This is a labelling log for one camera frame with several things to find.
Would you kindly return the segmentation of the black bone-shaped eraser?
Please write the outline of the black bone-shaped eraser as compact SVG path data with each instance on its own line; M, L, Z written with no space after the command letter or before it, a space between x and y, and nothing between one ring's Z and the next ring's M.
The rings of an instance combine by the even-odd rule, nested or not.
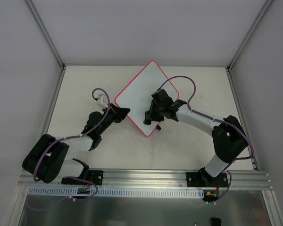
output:
M152 120L150 117L145 117L144 121L143 121L143 124L145 125L151 125L152 124Z

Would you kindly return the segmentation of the pink framed whiteboard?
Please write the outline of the pink framed whiteboard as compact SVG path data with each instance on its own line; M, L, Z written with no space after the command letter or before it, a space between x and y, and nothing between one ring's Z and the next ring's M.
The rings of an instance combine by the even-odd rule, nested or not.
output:
M155 61L150 61L115 97L115 104L120 108L129 108L127 117L134 125L149 137L154 132L158 122L150 125L143 123L145 112L150 109L151 95L160 86L175 101L179 98L179 92L172 82L167 81L168 77Z

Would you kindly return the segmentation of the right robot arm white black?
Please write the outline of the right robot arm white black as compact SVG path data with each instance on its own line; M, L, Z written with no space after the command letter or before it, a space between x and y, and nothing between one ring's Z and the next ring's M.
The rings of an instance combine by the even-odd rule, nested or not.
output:
M194 176L187 178L188 186L209 187L218 182L220 174L229 167L248 146L245 133L236 117L223 119L192 109L183 100L174 101L164 89L152 95L150 109L145 113L144 124L164 119L186 123L210 135L215 154L209 163Z

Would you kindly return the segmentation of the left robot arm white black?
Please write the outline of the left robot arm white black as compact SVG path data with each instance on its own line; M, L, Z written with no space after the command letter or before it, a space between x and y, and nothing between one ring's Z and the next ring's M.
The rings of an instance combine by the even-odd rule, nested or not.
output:
M77 158L67 160L66 157L97 148L102 141L101 134L112 123L122 122L129 112L129 108L110 104L101 113L95 111L89 114L80 135L66 138L42 135L23 160L23 170L31 173L35 181L46 184L57 177L62 177L65 185L93 182L94 175L89 171L88 164Z

